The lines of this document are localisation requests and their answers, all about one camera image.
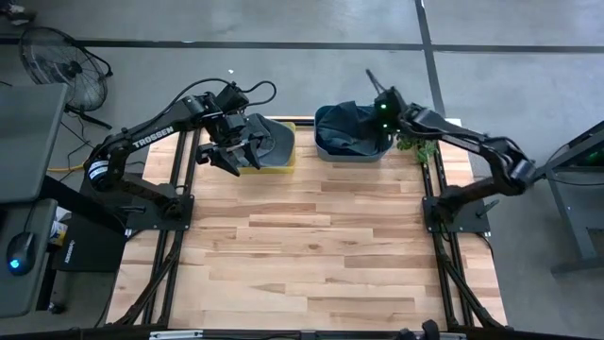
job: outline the black metal frame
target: black metal frame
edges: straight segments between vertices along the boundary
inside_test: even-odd
[[[565,202],[564,196],[560,190],[560,184],[557,180],[558,173],[564,172],[604,172],[602,167],[573,166],[579,160],[593,152],[604,148],[604,121],[591,127],[581,133],[578,137],[567,143],[568,150],[555,159],[548,161],[542,167],[537,169],[535,181],[547,179],[551,193],[554,196],[556,207],[568,230],[571,231],[575,241],[576,251],[579,259],[572,263],[561,263],[551,268],[552,274],[564,274],[579,270],[604,268],[604,256],[597,254],[596,248],[590,236],[590,230],[602,230],[600,225],[581,225],[574,224],[569,215],[570,205]]]
[[[14,334],[3,336],[4,340],[148,340],[151,338],[167,338],[158,336],[157,332],[169,332],[165,325],[128,325],[111,327],[78,329],[72,328],[68,331],[44,331],[27,334]],[[375,339],[375,340],[407,340],[407,339],[439,339],[439,337],[427,337],[424,331],[301,331],[301,330],[190,330],[187,331],[192,337],[179,337],[181,339],[223,339],[223,340],[270,340],[270,339],[294,339],[294,340],[344,340],[344,339]],[[445,339],[479,339],[479,340],[589,340],[575,336],[544,334],[530,331],[514,331],[512,329],[488,329],[478,327],[459,326],[457,332],[440,332],[438,335]]]
[[[446,177],[445,169],[443,166],[443,159],[441,156],[441,150],[438,145],[434,160],[436,164],[436,178],[439,182],[439,187],[442,191],[446,187]],[[423,199],[427,200],[430,197],[434,197],[434,190],[432,188],[432,175],[430,174],[430,169],[427,163],[421,164],[421,166],[422,178],[424,181],[424,189],[426,191],[426,197],[424,197]],[[463,315],[464,326],[474,327],[474,313],[482,327],[503,328],[503,326],[496,322],[489,315],[486,309],[482,307],[482,305],[472,292],[472,289],[465,282],[463,264],[461,262],[461,250],[457,238],[457,233],[450,231],[440,225],[428,225],[427,228],[430,230],[434,243],[435,258],[439,274],[439,283],[441,286],[441,296],[443,298],[443,309],[445,312],[446,329],[450,332],[456,332],[456,330],[460,327],[460,323],[457,317],[455,316],[455,311],[453,309],[451,289],[448,282],[449,277],[455,282],[460,292],[461,311]],[[445,250],[445,234],[448,236],[447,241],[450,246],[450,257]]]
[[[420,34],[422,37],[422,44],[424,46],[424,59],[426,60],[426,68],[428,71],[428,84],[430,87],[430,91],[432,94],[432,101],[434,103],[434,109],[445,116],[445,102],[443,100],[443,94],[441,92],[441,86],[438,79],[438,73],[436,71],[436,60],[434,58],[435,51],[442,51],[439,49],[438,45],[432,44],[432,39],[430,37],[429,27],[428,27],[428,17],[426,15],[426,9],[424,8],[424,4],[422,0],[415,0],[415,10],[417,12],[417,18],[420,27]],[[434,156],[435,165],[436,165],[436,177],[439,182],[439,187],[441,192],[446,187],[446,176],[445,176],[445,168],[443,165],[443,158],[441,155],[441,149],[437,145],[436,154]],[[434,196],[434,191],[432,188],[432,181],[430,176],[430,170],[427,163],[422,165],[422,176],[424,179],[424,188],[426,191],[426,197]],[[461,281],[465,280],[465,276],[463,273],[463,264],[461,262],[461,250],[459,245],[459,240],[457,238],[457,234],[455,232],[451,232],[450,230],[443,230],[442,226],[435,226],[436,232],[432,232],[432,240],[434,242],[434,250],[436,253],[436,264],[439,273],[439,282],[441,286],[441,296],[443,297],[443,306],[445,311],[445,322],[446,328],[448,330],[452,330],[456,327],[459,327],[459,322],[455,317],[455,310],[453,309],[453,300],[451,298],[451,290],[449,287],[449,281],[447,277],[446,271],[446,262],[449,260],[448,255],[446,253],[442,253],[441,251],[445,250],[445,246],[443,245],[443,234],[447,234],[449,246],[451,249],[451,258],[453,270],[459,274],[459,279]],[[463,324],[465,326],[473,327],[474,326],[474,318],[472,316],[472,310],[469,305],[469,301],[467,301],[466,297],[462,293],[463,287],[458,285],[458,289],[460,290],[460,298],[461,298],[461,311],[463,317]]]
[[[179,132],[178,142],[176,144],[176,154],[172,167],[172,173],[170,176],[170,184],[177,185],[178,176],[180,173],[180,165],[182,164],[182,156],[184,152],[184,145],[186,142],[186,132]],[[193,132],[193,140],[191,143],[191,151],[189,155],[189,162],[187,163],[187,171],[184,181],[183,196],[189,196],[190,199],[194,199],[191,195],[191,188],[193,184],[193,176],[195,171],[195,152],[199,145],[199,139],[201,136],[201,129]],[[191,214],[184,214],[183,223],[187,225],[191,224]],[[151,278],[149,283],[143,289],[139,298],[134,302],[127,312],[118,319],[114,324],[116,325],[133,325],[139,315],[143,313],[143,324],[151,324],[153,317],[153,309],[155,306],[156,292],[159,284],[164,277],[167,277],[166,289],[163,297],[163,305],[161,307],[161,313],[159,315],[157,324],[167,327],[168,320],[170,319],[170,313],[172,312],[172,300],[174,298],[174,289],[176,284],[176,274],[178,270],[178,261],[180,258],[180,250],[182,248],[182,241],[184,239],[184,230],[175,231],[175,238],[170,247],[168,255],[163,257],[164,249],[166,246],[168,230],[161,230],[159,232],[158,244],[156,247],[155,257],[153,261],[153,267],[151,270]]]
[[[312,49],[312,50],[372,50],[372,51],[423,51],[422,43],[389,42],[183,42],[129,39],[78,39],[81,47],[116,48],[217,48],[217,49]],[[0,45],[16,45],[19,38],[5,36]],[[567,53],[604,54],[604,46],[596,45],[483,45],[483,44],[431,44],[434,52],[465,53]]]

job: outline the gray desk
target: gray desk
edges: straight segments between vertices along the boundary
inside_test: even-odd
[[[48,278],[56,270],[114,271],[122,256],[124,222],[103,204],[45,175],[66,94],[64,84],[0,89],[0,210],[6,212],[0,217],[0,317],[24,315],[34,308],[34,300],[46,301],[48,296],[40,291],[52,288]],[[36,263],[29,273],[13,277],[7,245],[24,230],[31,202],[36,203],[27,230],[36,234]],[[65,238],[65,245],[77,246],[69,255],[67,246],[53,253],[55,265],[47,267],[46,243],[57,206],[79,215]]]
[[[64,84],[0,88],[0,204],[38,197],[66,94]]]
[[[66,94],[64,84],[0,88],[0,317],[27,314],[42,284],[57,201],[26,202],[41,191]],[[36,262],[29,273],[15,277],[8,272],[7,246],[24,229],[35,234]]]

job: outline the wooden tabletop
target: wooden tabletop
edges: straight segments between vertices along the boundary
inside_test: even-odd
[[[176,140],[151,145],[145,179],[168,182]],[[376,163],[331,163],[317,157],[311,128],[299,127],[295,142],[291,175],[236,178],[208,165],[196,168],[170,327],[399,330],[420,329],[431,318],[444,328],[434,248],[421,214],[422,175],[412,153],[393,148]],[[448,183],[472,182],[467,153],[441,148]],[[147,284],[157,237],[145,231],[127,244],[108,322]],[[488,247],[472,234],[460,235],[460,247],[468,284],[505,323]],[[156,317],[163,285],[159,291]]]

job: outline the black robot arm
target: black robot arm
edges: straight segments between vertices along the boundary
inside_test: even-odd
[[[436,199],[433,212],[451,222],[467,203],[487,196],[523,194],[531,184],[535,166],[518,145],[507,137],[489,137],[447,122],[428,108],[407,104],[397,89],[384,90],[375,100],[379,124],[392,133],[418,139],[439,140],[480,155],[492,176],[464,187],[451,185]]]
[[[125,174],[127,158],[174,133],[205,128],[211,143],[198,147],[195,157],[198,163],[209,162],[239,176],[237,163],[230,153],[242,148],[247,160],[260,168],[257,147],[264,136],[249,128],[243,115],[248,104],[244,92],[234,83],[227,84],[218,95],[185,96],[155,118],[132,128],[123,128],[122,132],[106,138],[85,162],[86,175],[96,191],[119,190],[132,194],[153,202],[162,217],[177,217],[180,207],[176,188]]]

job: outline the fan stand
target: fan stand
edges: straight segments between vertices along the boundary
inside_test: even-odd
[[[106,128],[106,129],[109,129],[109,130],[111,130],[113,128],[111,125],[109,125],[109,124],[107,124],[107,123],[105,123],[103,121],[100,121],[100,120],[98,120],[96,118],[93,118],[93,117],[89,116],[88,114],[86,114],[83,107],[81,107],[80,110],[73,110],[73,109],[68,109],[67,107],[65,107],[64,111],[65,112],[75,113],[80,118],[82,118],[82,120],[85,120],[85,121],[87,121],[89,123],[96,124],[99,127]]]

